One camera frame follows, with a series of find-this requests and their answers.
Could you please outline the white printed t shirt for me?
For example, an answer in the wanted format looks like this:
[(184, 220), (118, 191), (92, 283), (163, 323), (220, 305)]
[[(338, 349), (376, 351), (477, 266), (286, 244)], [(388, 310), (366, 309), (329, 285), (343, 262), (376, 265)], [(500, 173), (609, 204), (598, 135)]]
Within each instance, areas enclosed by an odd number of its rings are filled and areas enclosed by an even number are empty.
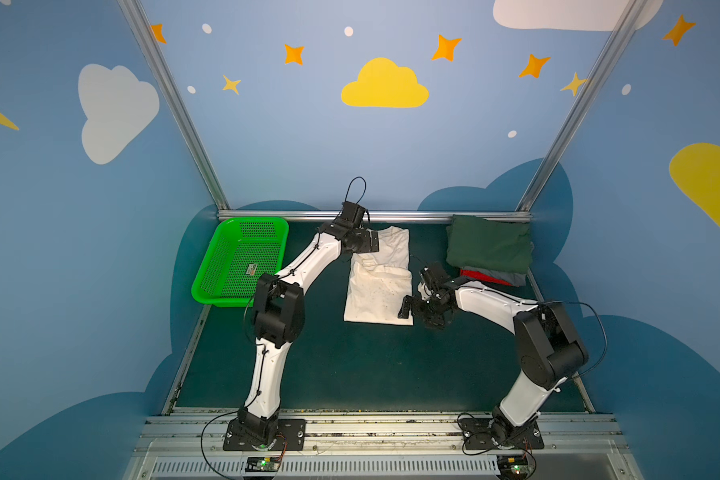
[(399, 318), (403, 300), (412, 294), (407, 229), (378, 231), (379, 251), (351, 259), (344, 320), (354, 323), (412, 326), (413, 317)]

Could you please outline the green plastic perforated basket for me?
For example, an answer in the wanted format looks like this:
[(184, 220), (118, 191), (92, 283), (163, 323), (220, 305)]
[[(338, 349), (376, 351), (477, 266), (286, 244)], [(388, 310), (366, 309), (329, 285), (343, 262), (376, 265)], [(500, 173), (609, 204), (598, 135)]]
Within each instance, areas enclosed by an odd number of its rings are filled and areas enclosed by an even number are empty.
[[(197, 302), (220, 308), (249, 304), (263, 274), (282, 266), (289, 224), (277, 217), (242, 217), (225, 220), (216, 228), (191, 287)], [(258, 265), (253, 276), (249, 264)]]

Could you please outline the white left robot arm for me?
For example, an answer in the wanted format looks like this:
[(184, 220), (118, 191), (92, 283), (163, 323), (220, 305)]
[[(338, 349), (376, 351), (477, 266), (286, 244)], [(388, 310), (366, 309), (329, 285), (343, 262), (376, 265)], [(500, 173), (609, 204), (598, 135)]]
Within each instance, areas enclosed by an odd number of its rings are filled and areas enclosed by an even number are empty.
[(266, 450), (277, 441), (281, 382), (288, 351), (305, 323), (305, 295), (323, 270), (344, 253), (376, 253), (378, 233), (368, 210), (343, 201), (310, 244), (275, 274), (259, 277), (252, 296), (255, 362), (251, 388), (227, 434), (232, 449)]

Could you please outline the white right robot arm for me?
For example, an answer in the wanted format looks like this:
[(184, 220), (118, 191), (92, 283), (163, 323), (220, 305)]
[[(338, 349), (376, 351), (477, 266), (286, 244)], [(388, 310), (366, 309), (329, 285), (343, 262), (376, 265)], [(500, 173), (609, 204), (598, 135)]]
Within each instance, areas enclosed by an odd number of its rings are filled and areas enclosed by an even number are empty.
[(568, 380), (588, 371), (589, 353), (566, 311), (568, 301), (535, 301), (468, 277), (450, 277), (434, 263), (420, 271), (418, 296), (403, 297), (399, 318), (443, 329), (446, 314), (463, 311), (487, 319), (514, 335), (520, 373), (492, 413), (490, 439), (509, 446), (535, 426), (540, 408)]

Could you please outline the folded red t shirt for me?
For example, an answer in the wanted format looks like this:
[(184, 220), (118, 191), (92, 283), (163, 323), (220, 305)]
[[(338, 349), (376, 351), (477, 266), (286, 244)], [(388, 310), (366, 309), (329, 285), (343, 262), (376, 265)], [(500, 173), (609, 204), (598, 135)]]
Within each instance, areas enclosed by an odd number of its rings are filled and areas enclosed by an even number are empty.
[(468, 270), (468, 269), (461, 269), (459, 271), (461, 276), (477, 280), (484, 283), (491, 283), (496, 285), (503, 285), (503, 286), (514, 286), (514, 283), (511, 281), (507, 281), (502, 278), (498, 278), (496, 276), (493, 276), (491, 274), (486, 274), (482, 271), (478, 270)]

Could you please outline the folded dark green t shirt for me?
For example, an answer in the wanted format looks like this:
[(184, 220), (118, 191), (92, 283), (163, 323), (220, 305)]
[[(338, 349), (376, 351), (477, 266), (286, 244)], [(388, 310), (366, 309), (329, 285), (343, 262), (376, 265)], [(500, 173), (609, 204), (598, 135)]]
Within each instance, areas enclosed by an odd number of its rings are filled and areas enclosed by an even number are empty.
[(532, 264), (528, 223), (454, 216), (446, 230), (446, 261), (453, 267), (525, 274)]

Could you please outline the right green circuit board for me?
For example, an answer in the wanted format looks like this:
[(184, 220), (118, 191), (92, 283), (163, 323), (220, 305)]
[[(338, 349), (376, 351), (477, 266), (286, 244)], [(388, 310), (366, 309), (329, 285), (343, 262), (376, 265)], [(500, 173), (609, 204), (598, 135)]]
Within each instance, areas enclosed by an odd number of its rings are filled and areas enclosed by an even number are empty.
[(498, 477), (501, 479), (522, 480), (533, 472), (533, 468), (529, 464), (529, 458), (526, 455), (498, 456), (497, 466), (499, 469)]

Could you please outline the green circuit board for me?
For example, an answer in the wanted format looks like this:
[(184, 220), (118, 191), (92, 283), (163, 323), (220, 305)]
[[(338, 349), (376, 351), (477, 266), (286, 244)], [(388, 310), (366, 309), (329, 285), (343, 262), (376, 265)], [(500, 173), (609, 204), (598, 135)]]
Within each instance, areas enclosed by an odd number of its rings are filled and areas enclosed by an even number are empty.
[(248, 457), (245, 465), (246, 473), (277, 473), (281, 467), (279, 457)]
[(533, 472), (533, 468), (529, 464), (529, 458), (526, 455), (498, 456), (497, 466), (499, 469), (498, 477), (501, 479), (522, 480)]

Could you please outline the left green circuit board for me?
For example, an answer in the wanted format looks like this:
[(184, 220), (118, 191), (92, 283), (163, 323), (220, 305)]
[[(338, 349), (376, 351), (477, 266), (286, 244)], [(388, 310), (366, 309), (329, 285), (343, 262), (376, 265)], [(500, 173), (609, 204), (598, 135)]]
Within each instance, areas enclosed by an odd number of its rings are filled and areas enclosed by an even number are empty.
[(245, 465), (246, 473), (277, 473), (281, 467), (279, 457), (248, 457)]

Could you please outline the horizontal aluminium frame rail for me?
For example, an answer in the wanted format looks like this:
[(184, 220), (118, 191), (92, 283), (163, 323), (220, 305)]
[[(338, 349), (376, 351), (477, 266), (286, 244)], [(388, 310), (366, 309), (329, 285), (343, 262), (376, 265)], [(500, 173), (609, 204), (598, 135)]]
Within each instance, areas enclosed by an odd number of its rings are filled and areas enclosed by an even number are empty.
[[(337, 211), (308, 211), (308, 210), (219, 210), (217, 218), (220, 221), (242, 217), (278, 217), (289, 222), (324, 222), (338, 215)], [(529, 212), (469, 212), (469, 211), (372, 211), (372, 223), (419, 223), (419, 224), (447, 224), (455, 216), (472, 216), (490, 221), (529, 223)]]

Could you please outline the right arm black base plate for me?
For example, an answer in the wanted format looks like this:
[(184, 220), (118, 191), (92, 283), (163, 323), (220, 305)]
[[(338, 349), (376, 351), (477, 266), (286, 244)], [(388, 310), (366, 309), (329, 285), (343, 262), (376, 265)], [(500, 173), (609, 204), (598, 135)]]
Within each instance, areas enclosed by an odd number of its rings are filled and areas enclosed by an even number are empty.
[(465, 451), (497, 449), (543, 449), (545, 444), (535, 420), (514, 426), (501, 418), (474, 417), (470, 414), (457, 417)]

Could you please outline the right side aluminium table rail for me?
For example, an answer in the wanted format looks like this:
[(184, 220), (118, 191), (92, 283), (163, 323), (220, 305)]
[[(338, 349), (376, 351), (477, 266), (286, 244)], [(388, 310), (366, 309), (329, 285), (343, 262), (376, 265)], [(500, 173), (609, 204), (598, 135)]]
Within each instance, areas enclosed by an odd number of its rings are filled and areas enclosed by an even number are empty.
[[(539, 301), (544, 301), (545, 297), (543, 296), (543, 293), (542, 293), (542, 291), (538, 285), (538, 282), (536, 281), (535, 276), (531, 269), (528, 270), (527, 277), (528, 277), (528, 281), (531, 285), (531, 288), (533, 289), (535, 298)], [(572, 380), (572, 383), (577, 387), (577, 390), (578, 390), (580, 396), (582, 397), (582, 401), (583, 401), (585, 410), (590, 414), (594, 414), (596, 412), (596, 409), (591, 400), (589, 393), (587, 392), (587, 390), (585, 388), (583, 381), (581, 379), (576, 378), (576, 379)]]

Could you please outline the aluminium table rail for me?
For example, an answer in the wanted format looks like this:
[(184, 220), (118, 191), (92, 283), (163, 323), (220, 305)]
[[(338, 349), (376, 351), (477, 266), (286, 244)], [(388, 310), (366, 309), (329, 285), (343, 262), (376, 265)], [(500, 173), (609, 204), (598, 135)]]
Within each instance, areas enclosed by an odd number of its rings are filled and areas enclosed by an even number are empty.
[[(528, 270), (527, 277), (528, 277), (528, 281), (531, 285), (531, 288), (533, 289), (535, 298), (539, 301), (544, 301), (545, 297), (543, 296), (543, 293), (542, 293), (542, 291), (538, 285), (538, 282), (536, 281), (535, 276), (531, 269)], [(580, 396), (582, 397), (582, 401), (583, 401), (585, 410), (590, 414), (594, 414), (596, 412), (596, 409), (591, 400), (589, 393), (587, 392), (587, 390), (585, 388), (583, 381), (581, 379), (576, 378), (576, 379), (572, 380), (572, 383), (577, 387), (577, 390), (578, 390)]]
[(182, 357), (182, 361), (174, 377), (171, 389), (161, 410), (161, 414), (163, 416), (171, 415), (175, 409), (176, 403), (183, 389), (186, 376), (188, 374), (191, 362), (197, 350), (197, 346), (205, 328), (210, 311), (211, 305), (204, 305), (200, 312), (200, 315), (192, 332), (192, 336), (190, 337), (189, 343)]

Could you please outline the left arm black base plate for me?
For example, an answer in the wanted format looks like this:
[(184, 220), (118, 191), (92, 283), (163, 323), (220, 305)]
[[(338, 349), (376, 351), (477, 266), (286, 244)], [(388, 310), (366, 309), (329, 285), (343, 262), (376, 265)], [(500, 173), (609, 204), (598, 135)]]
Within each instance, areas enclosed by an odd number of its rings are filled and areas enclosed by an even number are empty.
[(227, 427), (222, 449), (224, 451), (301, 451), (306, 437), (305, 419), (284, 419), (273, 424), (275, 429), (268, 427), (264, 437), (259, 438), (253, 431), (246, 428), (239, 420), (233, 420)]

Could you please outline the left side aluminium table rail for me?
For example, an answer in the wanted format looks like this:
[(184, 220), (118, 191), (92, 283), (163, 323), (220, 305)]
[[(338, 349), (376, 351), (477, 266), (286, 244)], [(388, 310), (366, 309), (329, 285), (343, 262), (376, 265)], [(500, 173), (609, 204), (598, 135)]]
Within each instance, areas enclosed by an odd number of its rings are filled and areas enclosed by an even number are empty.
[(186, 376), (188, 374), (191, 362), (197, 350), (197, 346), (205, 328), (210, 311), (211, 305), (204, 305), (200, 312), (200, 315), (192, 332), (192, 336), (190, 337), (189, 343), (182, 357), (182, 361), (174, 377), (171, 389), (161, 410), (161, 414), (163, 416), (171, 415), (175, 409), (176, 403), (183, 389)]

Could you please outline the aluminium front mounting rail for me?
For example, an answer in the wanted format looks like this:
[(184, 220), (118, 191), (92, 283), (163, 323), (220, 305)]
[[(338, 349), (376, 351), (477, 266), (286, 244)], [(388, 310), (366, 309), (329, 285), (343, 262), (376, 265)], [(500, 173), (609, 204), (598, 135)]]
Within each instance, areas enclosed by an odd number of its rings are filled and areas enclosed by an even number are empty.
[[(639, 479), (611, 415), (544, 413), (544, 448), (465, 451), (455, 412), (285, 411), (305, 419), (301, 451), (224, 451), (228, 416), (183, 409), (147, 419), (126, 479), (500, 479), (498, 456), (529, 458), (526, 479)], [(246, 473), (248, 457), (279, 457), (277, 473)]]

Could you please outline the left aluminium frame post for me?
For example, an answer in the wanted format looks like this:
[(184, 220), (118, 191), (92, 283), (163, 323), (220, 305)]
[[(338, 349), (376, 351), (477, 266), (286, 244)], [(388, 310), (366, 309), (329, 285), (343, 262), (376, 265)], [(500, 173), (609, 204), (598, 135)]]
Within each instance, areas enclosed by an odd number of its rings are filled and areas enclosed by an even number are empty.
[(229, 204), (140, 1), (117, 1), (218, 211)]

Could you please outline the aluminium frame post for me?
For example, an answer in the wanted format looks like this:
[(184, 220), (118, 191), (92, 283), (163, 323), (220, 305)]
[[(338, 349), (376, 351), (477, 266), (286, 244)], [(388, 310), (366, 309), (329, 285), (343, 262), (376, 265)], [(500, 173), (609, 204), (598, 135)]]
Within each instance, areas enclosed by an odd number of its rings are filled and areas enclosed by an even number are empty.
[(117, 1), (218, 211), (229, 204), (140, 1)]
[(626, 3), (621, 16), (589, 72), (589, 80), (583, 86), (581, 93), (576, 96), (550, 149), (518, 202), (516, 207), (518, 214), (531, 215), (533, 206), (562, 160), (601, 88), (607, 82), (630, 40), (638, 30), (639, 19), (648, 4), (648, 0), (631, 0)]

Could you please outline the right aluminium frame post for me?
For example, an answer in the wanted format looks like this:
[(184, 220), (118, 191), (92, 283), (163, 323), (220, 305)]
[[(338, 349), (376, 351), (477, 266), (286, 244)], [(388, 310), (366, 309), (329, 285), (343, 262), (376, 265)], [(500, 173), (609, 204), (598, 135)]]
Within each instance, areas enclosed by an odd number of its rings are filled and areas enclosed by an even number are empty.
[(518, 214), (531, 215), (533, 206), (562, 160), (601, 88), (607, 82), (630, 40), (638, 30), (639, 19), (648, 4), (648, 0), (631, 0), (626, 3), (621, 16), (589, 72), (589, 80), (583, 86), (581, 93), (576, 96), (550, 149), (518, 202), (516, 207)]

